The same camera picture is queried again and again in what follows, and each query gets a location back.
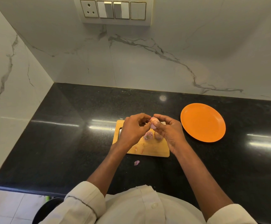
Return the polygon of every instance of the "white shirt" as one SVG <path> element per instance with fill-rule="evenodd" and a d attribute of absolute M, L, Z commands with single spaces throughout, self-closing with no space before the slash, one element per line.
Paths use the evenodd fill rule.
<path fill-rule="evenodd" d="M 81 182 L 40 224 L 145 223 L 205 224 L 200 210 L 188 202 L 142 185 L 116 195 L 102 195 L 89 182 Z M 221 208 L 207 224 L 257 224 L 239 204 Z"/>

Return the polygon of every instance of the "shirt button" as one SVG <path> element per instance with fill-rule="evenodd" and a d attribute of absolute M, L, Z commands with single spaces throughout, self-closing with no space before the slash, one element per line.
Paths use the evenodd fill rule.
<path fill-rule="evenodd" d="M 156 203 L 156 202 L 154 202 L 154 203 L 151 205 L 152 208 L 156 208 L 157 206 L 158 206 L 158 203 Z"/>

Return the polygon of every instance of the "black granite countertop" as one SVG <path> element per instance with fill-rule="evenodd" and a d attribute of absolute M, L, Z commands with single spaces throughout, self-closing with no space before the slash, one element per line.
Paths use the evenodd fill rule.
<path fill-rule="evenodd" d="M 118 119 L 144 112 L 180 120 L 190 103 L 210 105 L 226 123 L 215 143 L 185 132 L 190 145 L 235 203 L 271 223 L 271 101 L 55 83 L 1 167 L 0 189 L 65 196 L 105 158 Z M 127 154 L 108 193 L 143 184 L 198 206 L 173 154 Z"/>

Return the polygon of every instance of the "left hand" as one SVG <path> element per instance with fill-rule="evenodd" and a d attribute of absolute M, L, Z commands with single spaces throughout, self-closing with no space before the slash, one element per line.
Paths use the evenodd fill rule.
<path fill-rule="evenodd" d="M 150 130 L 151 123 L 148 122 L 150 118 L 151 116 L 144 113 L 126 117 L 116 144 L 128 152 Z"/>

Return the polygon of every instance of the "shirt sleeve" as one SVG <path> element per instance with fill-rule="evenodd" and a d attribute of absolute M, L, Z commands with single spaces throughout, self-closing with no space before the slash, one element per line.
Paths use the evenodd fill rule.
<path fill-rule="evenodd" d="M 106 211 L 104 196 L 89 182 L 81 182 L 40 224 L 94 224 Z"/>
<path fill-rule="evenodd" d="M 239 204 L 230 204 L 214 213 L 207 224 L 257 224 Z"/>

